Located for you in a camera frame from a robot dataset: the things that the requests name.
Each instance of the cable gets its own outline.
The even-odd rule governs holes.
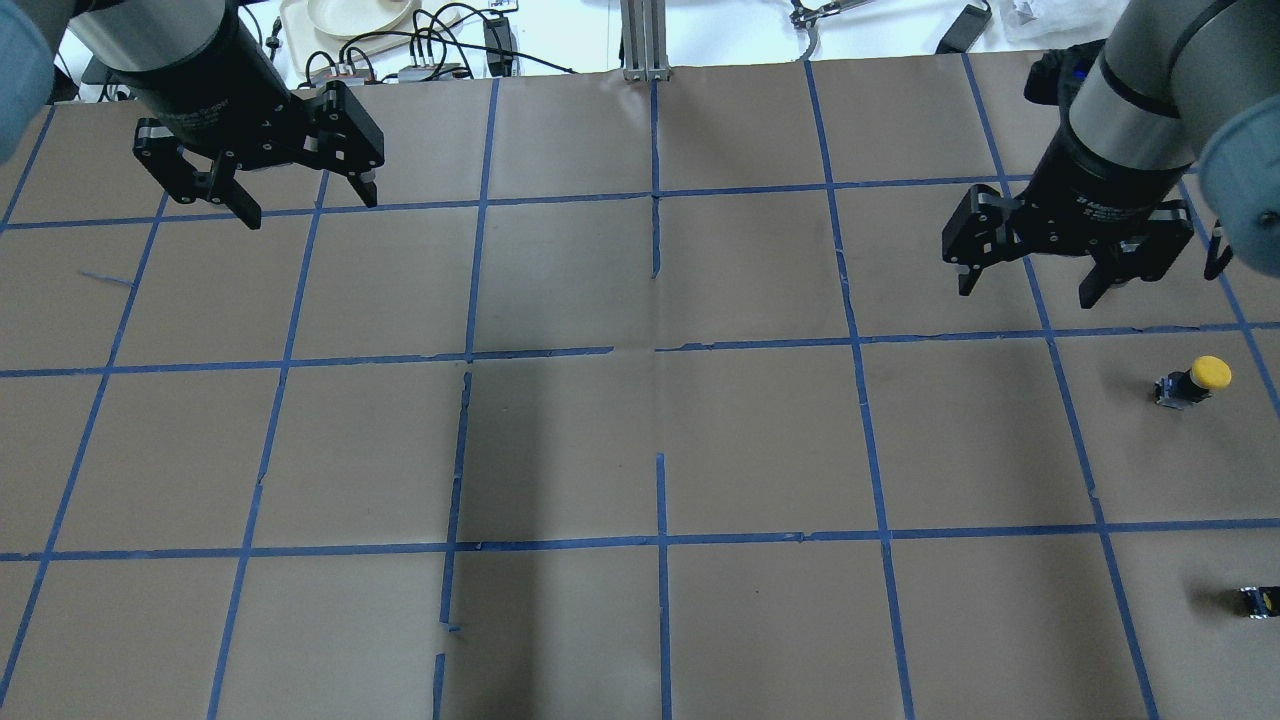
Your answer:
[[[431,51],[431,35],[426,36],[426,53],[424,53],[422,51],[422,38],[420,37],[420,33],[422,32],[422,27],[417,24],[417,13],[413,13],[410,17],[413,20],[413,40],[408,41],[410,59],[412,59],[412,56],[413,56],[413,45],[417,44],[417,54],[422,58],[422,64],[424,65],[426,64],[428,58],[430,58],[431,61],[434,63],[435,61],[435,53]]]
[[[307,58],[307,64],[305,70],[307,74],[307,82],[303,83],[307,87],[315,87],[315,83],[311,82],[311,61],[315,60],[316,58],[324,58],[325,60],[329,60],[329,67],[333,68],[334,72],[338,70],[338,63],[334,61],[333,55],[325,53],[324,50],[316,50],[315,53],[311,54],[311,56]]]
[[[253,29],[257,31],[257,46],[261,47],[262,46],[262,26],[257,24],[257,15],[253,14],[253,10],[248,9],[248,5],[241,5],[241,10],[244,10],[246,13],[248,13],[248,17],[253,20]]]
[[[348,46],[348,45],[351,45],[351,44],[353,44],[353,42],[358,42],[361,40],[367,40],[370,37],[383,37],[383,36],[388,36],[388,35],[394,35],[394,36],[401,36],[401,37],[413,37],[412,32],[406,32],[406,31],[402,31],[402,29],[379,29],[379,31],[366,32],[364,35],[357,35],[356,37],[352,37],[351,40],[347,41],[347,45],[344,45],[344,47]],[[438,42],[444,42],[444,44],[448,44],[448,45],[454,45],[457,47],[470,47],[472,50],[484,50],[486,53],[497,53],[498,55],[507,55],[509,58],[524,58],[526,60],[532,60],[534,63],[538,63],[539,65],[547,65],[548,68],[552,68],[553,70],[559,70],[562,73],[568,73],[568,74],[573,74],[573,76],[577,74],[577,70],[575,70],[573,68],[566,68],[564,65],[557,65],[556,63],[552,63],[549,60],[543,60],[541,58],[535,58],[532,55],[529,55],[527,53],[517,53],[516,50],[503,50],[500,47],[489,47],[488,45],[471,45],[468,42],[456,42],[456,41],[452,41],[452,40],[443,40],[443,38],[439,38],[439,37],[436,37],[436,41]]]
[[[369,83],[378,85],[378,73],[374,70],[374,61],[369,59],[369,54],[355,45],[347,49],[347,64],[351,65],[352,72],[356,69],[356,61],[351,56],[352,53],[360,53],[360,56],[365,59],[365,64],[369,65]]]
[[[275,22],[271,23],[271,35],[266,38],[265,42],[266,47],[269,49],[266,56],[268,60],[271,60],[273,65],[275,64],[275,53],[280,49],[282,29],[284,29],[284,20],[276,17]]]
[[[457,36],[453,35],[453,29],[449,26],[447,26],[447,24],[444,24],[444,23],[440,22],[439,10],[436,10],[435,15],[433,15],[431,13],[428,13],[426,10],[424,10],[421,8],[419,8],[417,10],[413,10],[413,24],[415,26],[417,26],[417,14],[419,13],[422,13],[424,15],[426,15],[428,18],[431,19],[431,24],[428,26],[428,29],[430,29],[431,32],[435,32],[435,26],[440,26],[442,28],[444,28],[444,32],[449,33],[449,40],[452,40],[454,45],[458,45],[458,38],[457,38]],[[439,33],[436,33],[436,38],[440,41],[440,45],[443,46],[444,45],[444,38],[440,37]],[[471,70],[471,63],[467,60],[467,54],[461,51],[461,47],[462,47],[461,45],[458,45],[458,47],[460,47],[458,54],[462,55],[462,67],[465,67],[467,69],[467,74],[468,76],[476,77],[476,74]],[[443,67],[443,65],[444,65],[444,60],[440,60],[440,67]]]

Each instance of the blue painter's tape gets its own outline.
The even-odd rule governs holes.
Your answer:
[[[0,378],[61,378],[74,375],[105,375],[106,368],[45,368],[31,370],[0,370]]]
[[[837,182],[832,183],[836,190],[858,190],[865,187],[918,187],[918,186],[931,186],[931,184],[975,184],[975,183],[988,183],[997,182],[1000,178],[995,176],[973,176],[973,177],[956,177],[956,178],[908,178],[908,179],[888,179],[888,181],[854,181],[854,182]]]
[[[840,272],[840,290],[845,302],[845,320],[849,323],[849,337],[854,354],[854,382],[858,387],[858,406],[863,420],[863,437],[867,443],[867,460],[872,477],[872,497],[876,503],[876,527],[881,542],[881,560],[884,570],[884,591],[888,601],[890,628],[893,634],[893,653],[897,660],[899,685],[902,693],[902,712],[908,720],[915,720],[915,701],[911,697],[910,667],[906,662],[906,641],[902,635],[902,612],[897,602],[897,575],[893,570],[892,537],[890,536],[888,514],[884,507],[884,489],[881,484],[879,455],[876,450],[876,430],[872,423],[870,401],[867,395],[867,377],[863,372],[861,336],[854,315],[852,297],[849,291],[849,268],[845,264],[845,240],[840,224],[840,209],[836,205],[836,186],[831,170],[831,149],[827,143],[827,129],[822,119],[822,102],[818,99],[818,85],[813,77],[813,65],[804,61],[805,82],[809,86],[809,100],[813,104],[813,119],[818,129],[818,147],[822,152],[822,170],[826,179],[827,208],[831,213],[831,231],[835,240],[836,268]]]
[[[1226,520],[1164,520],[1148,523],[1107,523],[1112,533],[1179,533],[1189,530],[1262,530],[1280,528],[1280,518],[1242,518]]]
[[[973,340],[1021,340],[1044,337],[1043,331],[1000,331],[1000,332],[972,332],[972,333],[938,333],[938,334],[881,334],[859,338],[861,345],[879,345],[893,342],[955,342]]]
[[[662,213],[658,201],[662,200],[660,159],[658,156],[658,81],[649,82],[649,193],[653,196],[653,268],[652,278],[662,270]]]
[[[973,92],[974,104],[978,109],[978,119],[982,122],[983,135],[987,137],[987,147],[991,150],[991,159],[996,165],[996,173],[1000,176],[1000,187],[1005,196],[1010,196],[1009,178],[1005,174],[1005,165],[1000,158],[1000,147],[996,145],[996,136],[991,129],[991,119],[987,117],[987,108],[982,100],[982,91],[978,88],[978,79],[973,72],[973,64],[969,61],[966,54],[960,56],[964,63],[965,76],[969,79],[969,90]],[[1055,336],[1053,325],[1050,322],[1048,311],[1044,307],[1044,296],[1041,293],[1039,282],[1036,278],[1036,268],[1032,265],[1030,258],[1023,258],[1023,268],[1027,272],[1027,281],[1032,287],[1032,297],[1036,300],[1036,313],[1039,315],[1041,325],[1044,329],[1044,342],[1048,346],[1050,360],[1053,364],[1053,374],[1057,379],[1059,393],[1062,396],[1062,406],[1066,410],[1068,424],[1071,429],[1071,438],[1075,443],[1075,452],[1080,462],[1080,473],[1084,475],[1085,491],[1089,495],[1089,502],[1093,507],[1093,519],[1098,538],[1102,542],[1102,553],[1107,564],[1107,573],[1111,577],[1111,589],[1115,592],[1116,607],[1120,611],[1120,624],[1124,626],[1125,641],[1129,644],[1129,655],[1133,660],[1134,673],[1138,679],[1138,688],[1142,692],[1143,705],[1147,708],[1148,720],[1158,720],[1160,711],[1156,707],[1156,697],[1151,689],[1151,682],[1147,676],[1147,665],[1142,656],[1142,647],[1138,644],[1138,633],[1133,625],[1133,618],[1129,612],[1129,601],[1124,591],[1124,582],[1120,578],[1120,568],[1116,564],[1115,552],[1111,547],[1111,536],[1107,534],[1107,521],[1106,515],[1102,511],[1102,503],[1097,498],[1096,486],[1093,482],[1093,469],[1089,464],[1089,455],[1084,447],[1084,436],[1080,432],[1079,418],[1075,413],[1075,406],[1071,401],[1071,389],[1066,382],[1066,373],[1062,370],[1062,359],[1059,354],[1057,340]]]
[[[550,350],[489,350],[475,352],[472,359],[480,360],[524,360],[529,357],[579,357],[582,355],[608,355],[613,352],[612,345],[596,347],[556,347]]]
[[[227,620],[223,624],[223,639],[218,650],[218,664],[214,669],[214,683],[209,693],[209,712],[206,720],[215,720],[218,703],[221,702],[223,678],[227,674],[227,657],[230,652],[232,635],[236,633],[236,615],[239,611],[239,598],[244,588],[244,573],[253,550],[253,532],[257,528],[259,509],[262,503],[262,479],[271,462],[271,450],[275,445],[275,430],[280,423],[280,407],[284,405],[284,389],[289,380],[289,363],[293,359],[293,343],[298,333],[298,318],[302,314],[302,300],[307,290],[307,274],[311,269],[311,255],[315,250],[316,232],[320,228],[324,196],[329,188],[329,173],[320,176],[320,190],[316,192],[315,210],[311,213],[311,225],[307,229],[307,243],[302,251],[298,268],[298,281],[293,290],[293,310],[289,314],[289,327],[284,337],[284,351],[280,363],[280,375],[275,383],[275,398],[271,402],[271,415],[266,424],[266,437],[262,441],[262,457],[259,461],[257,482],[253,484],[253,498],[250,502],[248,519],[244,521],[244,537],[241,539],[239,560],[236,564],[236,579],[232,583],[232,598],[227,607]]]
[[[447,542],[402,542],[381,544],[323,544],[300,547],[255,547],[251,557],[337,557],[348,555],[428,555],[448,552]]]
[[[1082,536],[1097,532],[1098,527],[1096,524],[1005,525],[993,528],[914,528],[893,530],[893,539],[1016,538],[1036,536]]]
[[[47,220],[40,223],[9,223],[12,231],[42,231],[58,228],[95,228],[106,225],[150,225],[154,218],[106,218],[101,220]]]
[[[40,149],[45,146],[45,136],[49,135],[49,126],[54,124],[54,114],[58,111],[58,105],[50,105],[49,113],[45,115],[44,124],[40,126],[40,135],[36,136],[36,143],[31,146],[31,154],[27,155],[27,164],[22,167],[22,174],[18,176],[18,183],[13,187],[13,195],[9,196],[9,204],[4,209],[4,218],[0,218],[0,232],[6,227],[12,227],[9,220],[13,219],[13,210],[18,206],[18,197],[22,196],[22,188],[27,187],[27,178],[31,177],[31,169],[36,167],[36,158],[40,155]]]
[[[64,550],[54,552],[63,560],[192,560],[200,557],[239,557],[237,547],[175,547],[165,550]]]
[[[660,190],[659,197],[703,197],[709,195],[762,195],[768,192],[808,192],[826,190],[822,183],[805,184],[762,184],[754,187],[700,187],[689,190]]]
[[[667,551],[667,455],[658,454],[658,637],[662,671],[662,717],[671,720],[671,571]]]
[[[444,653],[435,655],[435,676],[431,679],[431,720],[440,720],[444,705]]]
[[[851,345],[847,337],[819,337],[809,340],[741,340],[722,342],[686,342],[680,347],[659,347],[654,352],[700,352],[707,350],[760,350],[771,347],[827,347]]]
[[[343,208],[324,208],[320,210],[324,215],[346,215],[349,213],[394,213],[399,210],[440,210],[445,208],[476,208],[480,205],[479,200],[436,200],[429,202],[388,202],[385,205],[376,205],[374,208],[365,208],[364,205],[343,206]]]
[[[618,200],[639,200],[649,197],[648,192],[602,192],[598,195],[552,195],[545,197],[494,197],[486,200],[493,206],[511,205],[559,205],[563,202],[613,202]]]
[[[544,552],[548,550],[590,550],[599,547],[645,547],[659,544],[653,536],[614,536],[603,538],[566,538],[547,541],[484,541],[457,542],[458,552]]]
[[[484,225],[489,214],[489,170],[493,167],[493,132],[498,119],[498,90],[502,81],[494,78],[489,90],[489,119],[484,132],[484,164],[480,169],[480,204],[476,211],[476,242],[471,255],[471,293],[467,299],[467,360],[476,347],[476,311],[480,302],[480,263],[484,259]]]
[[[467,460],[467,423],[471,415],[471,372],[462,375],[462,401],[458,409],[458,437],[453,448],[453,488],[449,491],[449,551],[444,556],[440,582],[440,623],[448,624],[453,606],[453,568],[457,562],[458,521],[462,515],[462,474]]]

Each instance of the black cable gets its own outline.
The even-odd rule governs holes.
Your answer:
[[[257,46],[261,47],[262,46],[262,26],[257,24],[257,15],[253,14],[253,10],[248,9],[248,5],[241,5],[241,10],[244,10],[246,13],[248,13],[248,17],[253,20],[253,29],[257,31]]]
[[[430,58],[430,60],[434,63],[435,61],[435,53],[431,51],[431,35],[426,36],[426,53],[424,53],[422,51],[422,37],[421,37],[422,27],[417,24],[417,13],[413,13],[412,15],[410,15],[410,18],[412,18],[412,20],[413,20],[413,40],[408,41],[410,58],[412,59],[413,45],[417,44],[417,54],[422,58],[422,64],[424,65],[426,64],[428,58]]]
[[[407,32],[407,31],[403,31],[403,29],[378,29],[378,31],[366,32],[364,35],[357,35],[356,37],[352,37],[351,40],[347,41],[347,45],[358,42],[361,40],[367,40],[370,37],[383,37],[383,36],[388,36],[388,35],[401,36],[401,37],[413,37],[412,32]],[[538,63],[539,65],[547,65],[548,68],[552,68],[553,70],[559,70],[562,73],[568,73],[571,76],[576,76],[577,74],[577,70],[575,70],[573,68],[566,68],[564,65],[557,65],[556,63],[552,63],[549,60],[543,60],[541,58],[535,58],[532,55],[529,55],[527,53],[517,53],[516,50],[503,50],[502,47],[489,47],[488,45],[471,45],[468,42],[454,42],[452,40],[443,40],[440,37],[436,37],[435,40],[438,42],[444,42],[444,44],[448,44],[448,45],[454,45],[457,47],[470,47],[472,50],[484,50],[486,53],[497,53],[498,55],[506,55],[508,58],[524,58],[526,60],[532,60],[534,63]]]
[[[447,26],[447,24],[444,24],[444,23],[440,22],[439,12],[436,12],[436,14],[433,15],[431,13],[428,13],[426,10],[419,8],[417,10],[413,10],[413,19],[415,20],[417,19],[417,14],[419,13],[422,13],[424,15],[426,15],[428,18],[431,19],[431,24],[428,26],[428,28],[431,32],[436,32],[435,26],[440,26],[442,28],[444,28],[444,32],[449,33],[449,40],[452,40],[454,45],[458,45],[458,38],[457,38],[457,36],[453,35],[453,29],[449,26]],[[440,37],[439,35],[436,35],[436,37],[439,38],[440,45],[443,46],[444,45],[444,37]],[[468,76],[476,77],[476,74],[474,72],[471,72],[471,61],[467,60],[467,54],[462,53],[462,50],[461,50],[462,46],[461,45],[458,45],[458,47],[460,47],[458,55],[462,55],[462,67],[465,67],[467,69],[467,74]],[[440,61],[440,67],[443,67],[443,65],[444,65],[444,61],[442,60]]]
[[[369,59],[369,54],[361,50],[360,47],[356,47],[355,45],[347,49],[347,64],[351,65],[352,72],[356,72],[356,60],[352,59],[351,56],[352,53],[360,53],[360,56],[365,59],[365,64],[369,65],[369,82],[370,85],[376,85],[378,73],[374,72],[374,61]]]
[[[325,53],[324,50],[316,50],[315,53],[311,54],[311,56],[307,58],[307,64],[305,70],[307,74],[307,82],[303,83],[307,87],[315,87],[315,83],[311,82],[311,61],[315,60],[316,58],[324,58],[325,60],[329,60],[329,67],[333,68],[334,72],[338,70],[338,63],[334,61],[333,55]]]
[[[472,50],[484,50],[486,53],[497,53],[498,55],[506,55],[508,58],[524,58],[526,60],[532,60],[532,61],[538,63],[539,65],[547,65],[548,68],[550,68],[553,70],[559,70],[562,73],[568,73],[571,76],[576,76],[577,74],[577,70],[575,70],[573,68],[566,68],[564,65],[557,65],[556,63],[552,63],[549,60],[543,60],[541,58],[534,58],[532,55],[529,55],[526,53],[517,53],[516,50],[503,50],[502,47],[489,47],[486,45],[468,45],[466,42],[453,42],[452,45],[457,45],[458,47],[470,47]]]

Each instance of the table surface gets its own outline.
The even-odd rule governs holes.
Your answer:
[[[381,205],[244,174],[259,232],[56,106],[0,168],[0,717],[1274,717],[1274,281],[1199,277],[1194,174],[1091,311],[938,258],[1036,56],[362,87]]]

